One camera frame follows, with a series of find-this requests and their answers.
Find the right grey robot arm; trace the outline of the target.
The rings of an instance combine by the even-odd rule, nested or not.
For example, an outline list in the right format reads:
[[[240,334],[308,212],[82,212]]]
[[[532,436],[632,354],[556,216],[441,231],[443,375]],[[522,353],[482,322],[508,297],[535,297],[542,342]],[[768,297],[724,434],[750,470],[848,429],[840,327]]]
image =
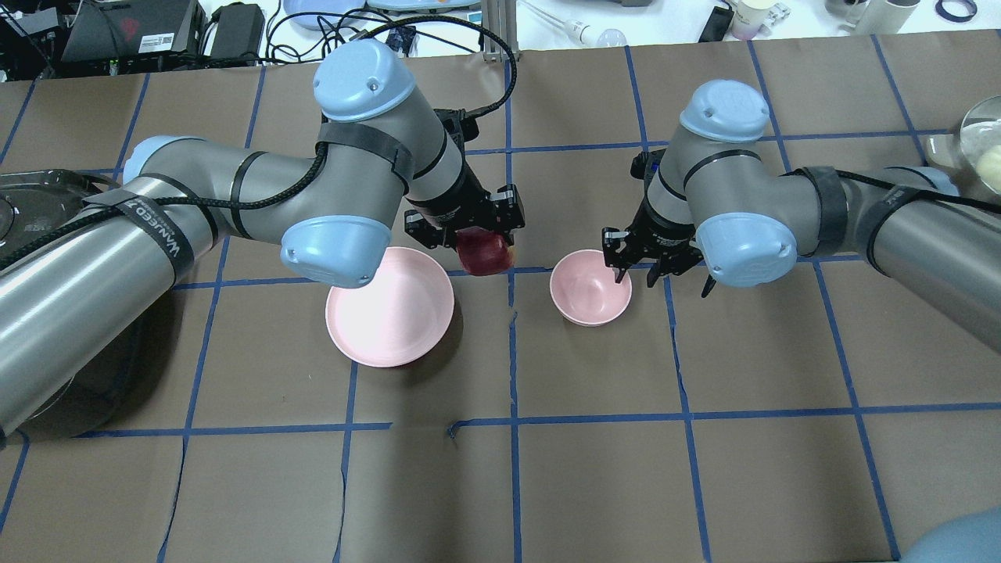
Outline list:
[[[704,264],[709,293],[776,282],[802,257],[855,253],[997,350],[998,204],[962,196],[932,167],[770,174],[755,149],[770,117],[743,82],[694,90],[666,149],[633,161],[644,183],[635,217],[603,229],[615,282],[646,259],[648,286]]]

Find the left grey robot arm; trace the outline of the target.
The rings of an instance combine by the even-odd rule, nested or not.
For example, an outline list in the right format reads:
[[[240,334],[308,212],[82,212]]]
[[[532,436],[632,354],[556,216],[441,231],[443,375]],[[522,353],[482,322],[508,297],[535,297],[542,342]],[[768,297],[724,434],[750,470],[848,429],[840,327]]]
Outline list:
[[[511,183],[483,188],[465,143],[514,87],[490,106],[432,108],[374,38],[335,48],[311,84],[321,110],[314,156],[147,138],[121,183],[2,258],[3,441],[222,235],[278,246],[300,277],[360,289],[378,274],[407,203],[405,231],[426,249],[454,249],[469,274],[510,267],[522,197]]]

